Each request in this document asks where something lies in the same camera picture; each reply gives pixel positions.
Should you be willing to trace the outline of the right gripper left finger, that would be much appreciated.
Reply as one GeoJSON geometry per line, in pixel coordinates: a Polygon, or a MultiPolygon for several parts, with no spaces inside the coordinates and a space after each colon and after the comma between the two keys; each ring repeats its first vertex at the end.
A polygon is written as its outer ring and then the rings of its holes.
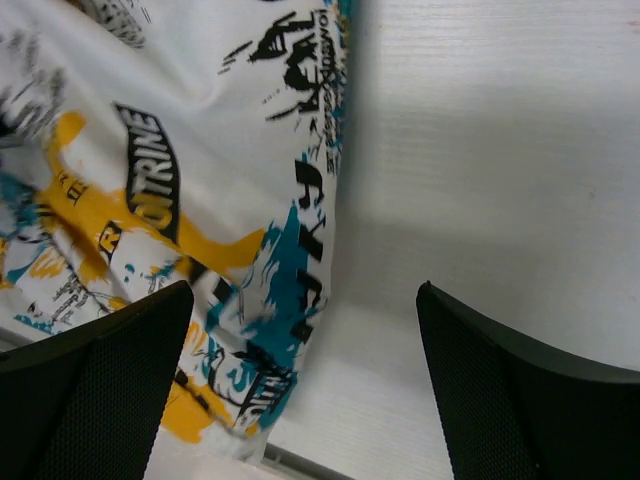
{"type": "Polygon", "coordinates": [[[179,281],[2,353],[2,478],[143,478],[193,302],[179,281]]]}

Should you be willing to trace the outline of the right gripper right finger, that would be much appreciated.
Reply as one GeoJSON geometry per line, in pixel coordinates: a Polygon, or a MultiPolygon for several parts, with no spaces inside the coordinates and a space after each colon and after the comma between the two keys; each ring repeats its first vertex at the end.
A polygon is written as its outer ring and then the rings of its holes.
{"type": "Polygon", "coordinates": [[[430,282],[416,307],[455,478],[638,478],[638,372],[538,341],[430,282]]]}

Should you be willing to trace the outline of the colourful printed shorts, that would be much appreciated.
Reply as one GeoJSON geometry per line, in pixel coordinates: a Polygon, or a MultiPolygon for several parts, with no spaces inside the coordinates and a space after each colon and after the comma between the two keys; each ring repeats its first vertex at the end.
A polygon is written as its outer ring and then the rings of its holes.
{"type": "Polygon", "coordinates": [[[1,326],[35,341],[178,281],[162,424],[257,461],[330,296],[348,1],[5,1],[1,326]]]}

